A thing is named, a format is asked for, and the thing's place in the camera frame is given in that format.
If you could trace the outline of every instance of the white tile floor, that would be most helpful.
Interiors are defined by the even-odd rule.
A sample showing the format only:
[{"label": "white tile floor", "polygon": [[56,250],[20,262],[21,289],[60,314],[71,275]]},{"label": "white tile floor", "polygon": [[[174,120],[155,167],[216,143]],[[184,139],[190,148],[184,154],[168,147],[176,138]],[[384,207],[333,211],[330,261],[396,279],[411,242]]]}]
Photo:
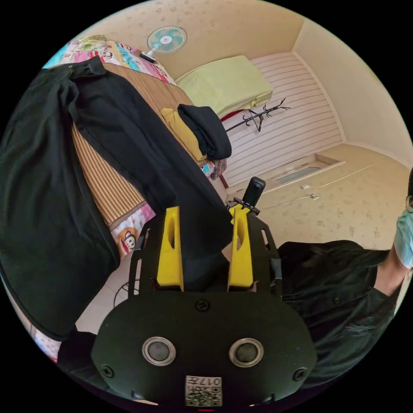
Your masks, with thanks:
[{"label": "white tile floor", "polygon": [[[221,180],[217,179],[215,181],[211,181],[211,183],[220,195],[222,201],[225,202],[227,193]],[[90,331],[94,334],[98,333],[99,327],[103,323],[103,320],[113,308],[113,301],[117,291],[128,282],[130,259],[131,254],[128,254],[121,260],[119,268],[110,275],[106,281],[106,284],[77,320],[76,327],[79,331]],[[135,283],[135,288],[139,288],[139,281]],[[126,299],[127,287],[125,289],[121,289],[116,295],[115,305],[118,305]]]}]

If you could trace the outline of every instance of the eyeglasses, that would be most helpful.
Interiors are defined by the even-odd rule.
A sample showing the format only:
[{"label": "eyeglasses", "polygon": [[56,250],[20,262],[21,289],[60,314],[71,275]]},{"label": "eyeglasses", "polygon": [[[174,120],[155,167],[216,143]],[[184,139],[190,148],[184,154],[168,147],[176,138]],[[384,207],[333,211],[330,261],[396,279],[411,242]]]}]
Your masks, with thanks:
[{"label": "eyeglasses", "polygon": [[406,210],[410,212],[411,214],[413,213],[413,196],[409,195],[406,197]]}]

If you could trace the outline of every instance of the striped wall panel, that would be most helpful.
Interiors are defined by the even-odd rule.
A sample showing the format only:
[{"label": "striped wall panel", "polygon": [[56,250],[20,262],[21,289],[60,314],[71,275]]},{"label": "striped wall panel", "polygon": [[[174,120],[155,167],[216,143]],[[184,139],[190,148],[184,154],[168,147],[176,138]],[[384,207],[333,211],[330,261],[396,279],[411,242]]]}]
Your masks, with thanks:
[{"label": "striped wall panel", "polygon": [[[297,57],[289,52],[277,53],[252,63],[274,88],[266,107],[278,105],[285,98],[283,105],[291,109],[264,116],[261,132],[253,122],[228,132],[232,156],[223,176],[229,186],[343,142],[326,96]],[[253,110],[261,112],[262,106]],[[244,114],[248,111],[223,121],[225,129],[241,122]]]}]

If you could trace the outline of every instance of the screw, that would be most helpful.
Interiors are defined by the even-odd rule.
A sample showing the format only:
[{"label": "screw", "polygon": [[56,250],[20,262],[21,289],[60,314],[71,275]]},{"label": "screw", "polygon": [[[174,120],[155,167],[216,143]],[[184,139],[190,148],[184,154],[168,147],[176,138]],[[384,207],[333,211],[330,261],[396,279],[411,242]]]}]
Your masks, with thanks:
[{"label": "screw", "polygon": [[210,309],[210,304],[206,300],[198,300],[195,304],[195,307],[198,311],[208,311]]},{"label": "screw", "polygon": [[299,382],[302,380],[305,376],[307,369],[305,367],[298,369],[294,374],[293,374],[293,380],[296,382]]},{"label": "screw", "polygon": [[106,364],[102,364],[102,373],[109,379],[111,379],[114,376],[113,370]]}]

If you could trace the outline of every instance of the yellow-green blanket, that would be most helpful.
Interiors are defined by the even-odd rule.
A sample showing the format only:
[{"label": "yellow-green blanket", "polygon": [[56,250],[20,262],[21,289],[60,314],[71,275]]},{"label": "yellow-green blanket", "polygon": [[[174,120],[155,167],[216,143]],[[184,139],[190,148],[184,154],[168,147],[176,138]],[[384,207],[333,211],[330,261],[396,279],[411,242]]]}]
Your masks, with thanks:
[{"label": "yellow-green blanket", "polygon": [[245,57],[235,56],[207,63],[177,79],[176,84],[196,106],[210,106],[223,118],[228,113],[261,106],[273,89]]}]

